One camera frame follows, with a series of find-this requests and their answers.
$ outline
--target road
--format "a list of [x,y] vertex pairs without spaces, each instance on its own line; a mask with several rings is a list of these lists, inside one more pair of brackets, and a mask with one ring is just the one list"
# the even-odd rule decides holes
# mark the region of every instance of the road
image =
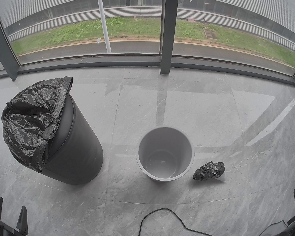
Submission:
[[[159,53],[159,42],[157,41],[112,41],[110,46],[113,53]],[[19,56],[19,61],[21,64],[25,64],[47,59],[58,59],[77,55],[92,55],[100,53],[106,53],[106,46],[104,42],[99,44],[93,42],[80,43],[78,45],[75,44],[57,47],[22,55]],[[234,61],[237,63],[267,68],[288,75],[293,75],[295,72],[294,68],[273,60],[207,45],[174,43],[173,54]]]

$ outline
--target grass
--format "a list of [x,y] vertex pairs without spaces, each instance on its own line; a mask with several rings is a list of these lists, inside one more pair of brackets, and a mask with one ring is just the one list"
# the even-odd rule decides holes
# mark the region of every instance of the grass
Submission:
[[[160,36],[160,19],[115,17],[106,19],[106,24],[110,36]],[[206,39],[203,27],[202,23],[177,20],[175,36],[203,40]],[[232,45],[238,49],[248,49],[263,53],[295,67],[295,53],[281,45],[249,33],[222,26],[208,25],[207,28],[216,31],[217,40],[214,40],[216,42]],[[48,46],[59,45],[65,41],[97,39],[98,37],[103,38],[102,24],[99,19],[83,21],[36,33],[13,42],[12,47],[16,54],[21,54]]]

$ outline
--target white pole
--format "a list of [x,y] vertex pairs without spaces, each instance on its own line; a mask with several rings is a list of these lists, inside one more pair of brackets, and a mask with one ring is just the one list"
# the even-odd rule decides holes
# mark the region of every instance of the white pole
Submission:
[[101,22],[102,22],[102,27],[103,27],[103,33],[104,33],[107,53],[111,53],[107,25],[106,25],[106,19],[105,19],[105,14],[104,14],[103,0],[98,0],[98,8],[99,8],[99,13],[101,15]]

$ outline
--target marble floor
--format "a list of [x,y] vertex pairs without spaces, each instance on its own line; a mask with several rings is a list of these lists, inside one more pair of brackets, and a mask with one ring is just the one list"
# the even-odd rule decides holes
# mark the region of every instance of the marble floor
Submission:
[[[157,68],[54,70],[0,79],[0,117],[20,90],[72,76],[71,95],[98,136],[104,162],[98,176],[70,186],[20,165],[2,137],[2,220],[15,227],[27,207],[29,235],[138,235],[152,210],[174,210],[185,225],[214,236],[258,236],[295,214],[295,89],[233,74]],[[170,183],[140,170],[135,147],[155,126],[183,130],[195,146],[187,174]],[[224,162],[226,183],[194,181],[195,170]],[[199,235],[168,211],[148,217],[141,235]]]

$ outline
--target black cable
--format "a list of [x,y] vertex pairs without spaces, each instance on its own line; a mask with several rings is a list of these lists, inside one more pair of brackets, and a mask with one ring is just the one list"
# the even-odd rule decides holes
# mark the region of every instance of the black cable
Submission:
[[276,225],[276,224],[281,223],[281,222],[283,222],[284,225],[287,227],[287,225],[285,224],[284,220],[281,220],[281,221],[279,221],[279,222],[276,222],[276,223],[273,223],[273,224],[269,225],[266,229],[264,229],[264,231],[263,231],[262,233],[259,234],[259,236],[260,236],[261,234],[263,234],[263,233],[264,233],[264,232],[265,232],[270,226],[272,226],[272,225]]
[[212,236],[211,234],[206,234],[206,233],[203,233],[203,232],[199,232],[199,231],[196,231],[196,230],[192,230],[192,229],[187,228],[187,227],[185,226],[184,222],[182,222],[181,218],[179,218],[178,215],[177,215],[174,211],[172,211],[172,210],[170,210],[170,209],[168,209],[168,208],[160,208],[160,209],[154,210],[154,211],[150,212],[148,215],[146,215],[146,216],[142,219],[142,221],[141,221],[141,225],[140,225],[140,230],[139,230],[139,235],[138,235],[138,236],[140,236],[141,229],[142,229],[142,224],[143,224],[143,221],[145,220],[145,218],[146,218],[147,216],[149,216],[150,214],[152,214],[153,212],[156,212],[156,211],[158,211],[158,210],[169,210],[169,211],[171,211],[171,212],[172,212],[173,214],[175,214],[175,216],[180,220],[180,222],[181,222],[182,225],[185,227],[185,229],[187,229],[187,230],[189,230],[189,231],[192,231],[192,232],[195,232],[195,233],[199,233],[199,234],[208,235],[208,236]]

